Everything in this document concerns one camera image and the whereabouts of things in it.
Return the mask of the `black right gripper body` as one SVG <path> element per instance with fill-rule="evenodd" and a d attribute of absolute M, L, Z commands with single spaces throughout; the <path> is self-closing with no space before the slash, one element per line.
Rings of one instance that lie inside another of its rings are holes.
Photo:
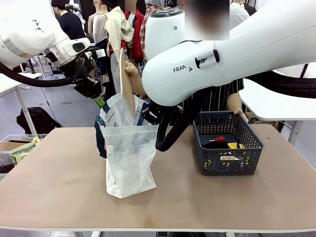
<path fill-rule="evenodd" d="M 155 115 L 157 118 L 161 118 L 169 109 L 172 108 L 172 106 L 163 106 L 153 102 L 153 115 Z"/>

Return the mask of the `person's right hand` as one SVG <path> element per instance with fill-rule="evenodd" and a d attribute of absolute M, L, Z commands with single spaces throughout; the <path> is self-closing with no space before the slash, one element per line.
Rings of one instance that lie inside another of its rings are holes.
<path fill-rule="evenodd" d="M 139 70 L 135 67 L 135 65 L 129 61 L 125 61 L 125 68 L 126 74 L 130 78 L 130 80 L 139 78 Z"/>

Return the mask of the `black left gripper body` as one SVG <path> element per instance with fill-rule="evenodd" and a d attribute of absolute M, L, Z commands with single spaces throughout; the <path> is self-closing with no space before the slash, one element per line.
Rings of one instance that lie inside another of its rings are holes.
<path fill-rule="evenodd" d="M 74 89 L 84 97 L 97 98 L 101 95 L 101 82 L 90 75 L 94 66 L 85 53 L 77 55 L 74 60 L 58 68 L 65 77 L 72 79 L 76 85 Z"/>

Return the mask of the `person's left hand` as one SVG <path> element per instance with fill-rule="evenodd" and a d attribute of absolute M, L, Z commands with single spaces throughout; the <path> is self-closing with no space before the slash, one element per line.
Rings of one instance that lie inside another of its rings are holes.
<path fill-rule="evenodd" d="M 245 121 L 246 123 L 248 123 L 248 118 L 247 118 L 247 116 L 245 115 L 245 113 L 242 111 L 241 108 L 235 110 L 235 111 L 234 111 L 234 114 L 235 114 L 235 115 L 239 115 L 240 117 L 242 117 L 242 118 L 244 119 L 244 121 Z"/>

